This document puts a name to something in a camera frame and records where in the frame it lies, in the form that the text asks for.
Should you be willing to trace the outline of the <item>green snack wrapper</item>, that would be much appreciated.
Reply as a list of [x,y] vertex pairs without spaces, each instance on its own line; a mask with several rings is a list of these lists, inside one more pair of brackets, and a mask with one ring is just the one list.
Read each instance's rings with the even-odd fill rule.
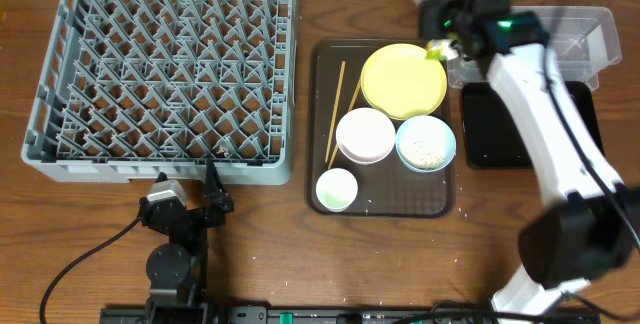
[[426,40],[426,58],[447,61],[459,56],[455,40],[443,33],[444,0],[412,0],[420,9],[419,36]]

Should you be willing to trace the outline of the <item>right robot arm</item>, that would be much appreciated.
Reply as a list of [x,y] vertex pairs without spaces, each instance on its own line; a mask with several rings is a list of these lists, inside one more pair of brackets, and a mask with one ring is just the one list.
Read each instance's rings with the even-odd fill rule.
[[518,237],[521,264],[491,300],[497,323],[546,323],[552,307],[639,248],[639,192],[595,144],[567,90],[551,28],[511,0],[415,0],[430,43],[475,61],[525,145],[544,205]]

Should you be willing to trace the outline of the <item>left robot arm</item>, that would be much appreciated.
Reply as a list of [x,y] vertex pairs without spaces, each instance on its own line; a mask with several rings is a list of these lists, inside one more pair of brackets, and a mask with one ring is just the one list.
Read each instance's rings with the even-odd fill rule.
[[180,183],[160,173],[139,200],[141,224],[168,237],[146,262],[150,296],[143,323],[217,323],[219,309],[207,299],[207,230],[225,224],[234,202],[213,162],[206,164],[203,207],[189,209]]

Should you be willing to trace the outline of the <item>pale green cup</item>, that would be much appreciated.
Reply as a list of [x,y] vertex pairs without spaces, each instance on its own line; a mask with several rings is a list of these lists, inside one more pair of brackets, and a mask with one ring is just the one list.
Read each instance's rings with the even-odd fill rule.
[[331,212],[343,212],[355,201],[358,189],[358,182],[351,172],[333,168],[318,178],[315,193],[326,209]]

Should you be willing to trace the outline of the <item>light blue bowl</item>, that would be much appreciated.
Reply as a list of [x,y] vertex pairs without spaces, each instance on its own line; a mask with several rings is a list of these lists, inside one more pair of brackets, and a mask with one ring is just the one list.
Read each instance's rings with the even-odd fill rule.
[[452,163],[457,142],[452,129],[443,120],[419,115],[400,125],[396,132],[395,149],[408,169],[431,173]]

